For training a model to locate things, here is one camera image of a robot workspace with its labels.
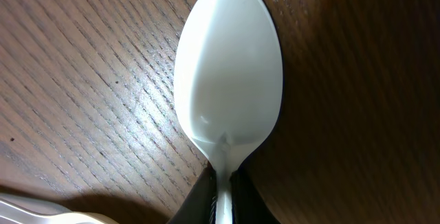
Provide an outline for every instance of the dark wood surface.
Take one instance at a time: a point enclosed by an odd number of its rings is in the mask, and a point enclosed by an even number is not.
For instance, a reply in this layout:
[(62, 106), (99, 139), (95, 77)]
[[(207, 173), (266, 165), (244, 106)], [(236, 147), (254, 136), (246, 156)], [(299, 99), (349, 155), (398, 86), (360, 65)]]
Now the dark wood surface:
[[(281, 223), (440, 223), (440, 1), (264, 0), (284, 96), (244, 163)], [(173, 108), (196, 0), (0, 0), (0, 190), (165, 223), (206, 159)]]

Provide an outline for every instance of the white plastic spoon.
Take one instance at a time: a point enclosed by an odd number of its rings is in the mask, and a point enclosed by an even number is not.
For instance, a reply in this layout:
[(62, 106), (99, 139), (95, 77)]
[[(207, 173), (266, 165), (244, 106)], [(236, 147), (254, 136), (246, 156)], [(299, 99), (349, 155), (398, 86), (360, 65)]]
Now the white plastic spoon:
[(1, 218), (18, 224), (118, 224), (107, 216), (95, 213), (39, 214), (3, 199), (0, 199), (0, 220)]
[(217, 173), (216, 223), (232, 223), (230, 178), (270, 134), (283, 66), (262, 0), (197, 0), (177, 48), (175, 109)]

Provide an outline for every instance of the wooden table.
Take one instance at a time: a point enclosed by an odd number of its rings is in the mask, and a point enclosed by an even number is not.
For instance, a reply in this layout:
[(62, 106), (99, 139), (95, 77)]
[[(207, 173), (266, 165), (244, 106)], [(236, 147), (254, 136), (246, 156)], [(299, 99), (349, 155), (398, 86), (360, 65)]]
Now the wooden table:
[[(245, 165), (281, 223), (440, 223), (440, 1), (264, 0), (284, 96)], [(196, 0), (0, 0), (0, 191), (165, 223), (206, 166), (173, 104)]]

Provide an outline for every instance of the plastic utensil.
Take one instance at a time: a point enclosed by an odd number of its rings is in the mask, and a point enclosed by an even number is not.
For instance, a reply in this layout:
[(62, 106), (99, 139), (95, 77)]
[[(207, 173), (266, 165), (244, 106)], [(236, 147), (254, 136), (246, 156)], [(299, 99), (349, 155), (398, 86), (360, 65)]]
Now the plastic utensil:
[(54, 215), (39, 214), (3, 199), (0, 199), (0, 217), (18, 224), (118, 224), (107, 216), (95, 213), (66, 212)]
[(197, 0), (181, 33), (174, 98), (185, 134), (217, 173), (216, 223), (232, 223), (229, 178), (270, 134), (283, 66), (262, 0)]

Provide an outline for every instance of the wood grain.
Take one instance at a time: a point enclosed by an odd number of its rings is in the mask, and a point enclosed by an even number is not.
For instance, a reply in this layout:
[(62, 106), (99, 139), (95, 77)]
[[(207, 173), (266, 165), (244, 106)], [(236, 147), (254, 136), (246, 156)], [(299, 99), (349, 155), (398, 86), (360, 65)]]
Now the wood grain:
[[(264, 0), (280, 118), (245, 165), (282, 223), (440, 223), (439, 0)], [(0, 0), (0, 190), (165, 223), (207, 161), (173, 107), (196, 0)]]

